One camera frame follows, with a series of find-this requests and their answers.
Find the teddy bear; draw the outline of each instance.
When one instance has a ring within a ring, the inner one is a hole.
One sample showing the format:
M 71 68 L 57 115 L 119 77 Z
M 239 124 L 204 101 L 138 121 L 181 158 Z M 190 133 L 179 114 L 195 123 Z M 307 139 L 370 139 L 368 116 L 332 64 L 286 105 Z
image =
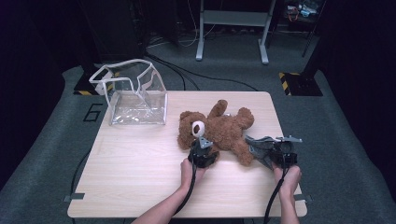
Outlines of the teddy bear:
M 219 100 L 207 117 L 200 112 L 182 112 L 177 143 L 182 149 L 188 149 L 197 136 L 201 135 L 213 142 L 210 155 L 230 150 L 242 165 L 249 166 L 254 157 L 249 152 L 243 131 L 253 125 L 254 117 L 245 107 L 241 107 L 235 116 L 224 115 L 227 105 L 226 100 Z

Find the light wood tabletop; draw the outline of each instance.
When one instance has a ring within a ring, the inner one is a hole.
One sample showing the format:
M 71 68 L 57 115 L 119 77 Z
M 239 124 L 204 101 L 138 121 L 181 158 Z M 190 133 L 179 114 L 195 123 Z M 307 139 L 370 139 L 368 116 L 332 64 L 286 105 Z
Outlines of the light wood tabletop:
M 177 145 L 180 113 L 207 115 L 220 99 L 228 101 L 225 113 L 232 116 L 243 106 L 251 110 L 255 121 L 245 134 L 283 136 L 271 96 L 263 91 L 169 91 L 165 125 L 110 126 L 107 110 L 76 188 L 84 197 L 72 200 L 68 215 L 139 217 L 173 193 L 189 154 Z M 175 217 L 263 217 L 275 186 L 273 172 L 258 161 L 245 167 L 233 153 L 221 151 Z M 301 193 L 298 187 L 295 194 Z M 305 216 L 304 201 L 296 202 L 296 210 Z M 278 197 L 270 217 L 280 217 Z

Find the black curtain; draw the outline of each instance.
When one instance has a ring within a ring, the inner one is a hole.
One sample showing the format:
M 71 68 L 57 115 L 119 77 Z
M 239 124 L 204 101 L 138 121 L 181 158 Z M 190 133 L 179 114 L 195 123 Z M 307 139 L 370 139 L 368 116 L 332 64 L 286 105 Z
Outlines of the black curtain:
M 76 1 L 0 1 L 0 189 L 58 103 L 62 72 L 97 60 Z
M 312 77 L 318 69 L 323 71 L 352 130 L 384 176 L 394 201 L 395 7 L 391 0 L 375 4 L 328 1 L 321 38 L 303 72 Z

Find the transparent plastic container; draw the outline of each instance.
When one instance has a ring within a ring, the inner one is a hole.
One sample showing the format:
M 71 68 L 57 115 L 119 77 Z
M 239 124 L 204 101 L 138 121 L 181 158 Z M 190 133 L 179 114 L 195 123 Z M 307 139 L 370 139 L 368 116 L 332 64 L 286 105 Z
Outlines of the transparent plastic container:
M 135 59 L 104 65 L 90 82 L 106 96 L 110 125 L 165 124 L 167 91 L 151 62 Z

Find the human arm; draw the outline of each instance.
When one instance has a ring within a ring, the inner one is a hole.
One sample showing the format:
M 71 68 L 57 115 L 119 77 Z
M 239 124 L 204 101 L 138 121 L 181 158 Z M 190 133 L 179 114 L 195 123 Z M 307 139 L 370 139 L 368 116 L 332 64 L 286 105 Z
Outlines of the human arm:
M 178 207 L 184 201 L 190 189 L 192 179 L 192 165 L 188 159 L 180 164 L 181 182 L 180 187 L 169 197 L 151 207 L 142 216 L 138 217 L 134 224 L 166 224 L 169 223 Z M 198 168 L 195 174 L 195 184 L 198 184 L 204 176 L 206 169 Z
M 282 168 L 273 164 L 275 182 L 277 183 L 283 175 Z M 279 189 L 279 200 L 281 206 L 281 219 L 282 224 L 298 224 L 300 223 L 294 201 L 294 191 L 297 189 L 298 183 L 301 179 L 301 170 L 297 165 L 293 165 L 289 168 L 288 173 L 284 177 L 282 187 Z

